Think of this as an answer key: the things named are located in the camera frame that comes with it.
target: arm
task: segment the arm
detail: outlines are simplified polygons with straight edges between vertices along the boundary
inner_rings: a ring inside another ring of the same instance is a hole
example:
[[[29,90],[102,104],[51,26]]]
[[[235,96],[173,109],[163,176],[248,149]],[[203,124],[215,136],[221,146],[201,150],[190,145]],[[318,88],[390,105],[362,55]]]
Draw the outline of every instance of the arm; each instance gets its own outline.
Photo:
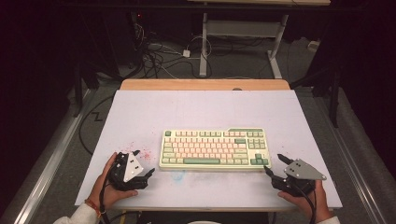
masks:
[[[334,214],[329,210],[329,207],[327,206],[326,192],[322,186],[321,180],[317,180],[315,184],[316,184],[315,185],[315,193],[316,193],[316,199],[317,199],[317,217],[316,217],[315,223],[317,223],[317,224],[319,224],[319,223],[320,224],[340,223],[338,221],[338,218],[334,217]],[[301,210],[301,212],[307,218],[311,218],[311,216],[312,216],[311,207],[309,206],[309,204],[305,198],[293,197],[284,191],[280,191],[277,195],[279,197],[285,199],[286,201],[297,205],[299,207],[299,209]],[[308,195],[308,198],[313,203],[315,201],[314,192],[311,192]]]
[[[114,152],[111,158],[107,161],[103,172],[96,179],[95,184],[93,185],[90,196],[87,201],[83,203],[73,214],[71,217],[61,217],[54,222],[54,224],[94,224],[98,222],[100,218],[100,201],[99,194],[102,190],[103,183],[106,179],[106,175],[110,170],[111,165],[114,163],[117,157],[117,153]],[[111,206],[121,200],[130,198],[137,195],[136,190],[128,190],[128,191],[119,191],[113,188],[113,186],[108,185],[105,188],[105,195],[103,204],[105,209],[111,208]]]

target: hand-mounted device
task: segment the hand-mounted device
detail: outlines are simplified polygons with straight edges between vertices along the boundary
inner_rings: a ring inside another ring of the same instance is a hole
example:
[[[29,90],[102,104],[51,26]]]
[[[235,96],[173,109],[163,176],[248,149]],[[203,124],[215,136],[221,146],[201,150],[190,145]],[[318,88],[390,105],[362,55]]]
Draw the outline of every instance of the hand-mounted device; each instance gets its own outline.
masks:
[[[132,153],[119,153],[110,170],[108,181],[114,189],[126,191],[131,189],[145,189],[149,184],[148,180],[155,169],[151,169],[144,176],[137,176],[143,172],[144,168],[135,157],[140,151]]]
[[[326,180],[326,176],[321,174],[310,164],[303,160],[291,160],[282,154],[277,154],[279,159],[285,162],[288,167],[284,170],[287,177],[283,178],[274,175],[274,172],[264,166],[265,173],[272,179],[274,189],[280,189],[294,197],[303,197],[315,189],[315,180]]]

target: bracelet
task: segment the bracelet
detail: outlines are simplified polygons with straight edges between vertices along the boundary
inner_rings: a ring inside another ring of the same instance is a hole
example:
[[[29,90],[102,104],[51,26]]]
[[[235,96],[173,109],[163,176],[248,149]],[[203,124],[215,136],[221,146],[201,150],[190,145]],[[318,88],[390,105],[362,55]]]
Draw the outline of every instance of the bracelet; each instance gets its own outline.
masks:
[[[91,207],[93,210],[95,210],[96,215],[98,216],[98,218],[100,218],[100,216],[102,215],[99,211],[99,208],[91,201],[91,199],[86,199],[85,200],[85,204],[87,204],[89,207]]]

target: beige keyboard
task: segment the beige keyboard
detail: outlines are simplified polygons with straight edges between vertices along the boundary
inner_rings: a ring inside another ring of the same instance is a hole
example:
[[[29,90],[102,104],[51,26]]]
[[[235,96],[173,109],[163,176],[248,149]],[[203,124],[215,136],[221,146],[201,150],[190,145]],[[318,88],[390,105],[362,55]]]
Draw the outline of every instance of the beige keyboard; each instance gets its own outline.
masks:
[[[219,130],[166,130],[160,167],[171,170],[259,171],[271,168],[261,128]]]

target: white sleeve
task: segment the white sleeve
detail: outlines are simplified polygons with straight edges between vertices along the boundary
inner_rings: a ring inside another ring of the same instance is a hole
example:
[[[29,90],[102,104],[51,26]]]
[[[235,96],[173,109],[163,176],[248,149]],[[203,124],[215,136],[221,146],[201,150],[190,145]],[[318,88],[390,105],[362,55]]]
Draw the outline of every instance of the white sleeve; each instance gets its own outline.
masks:
[[[340,220],[338,220],[338,217],[332,217],[317,224],[340,224]]]
[[[71,217],[61,217],[53,224],[96,224],[99,221],[95,210],[83,203]]]

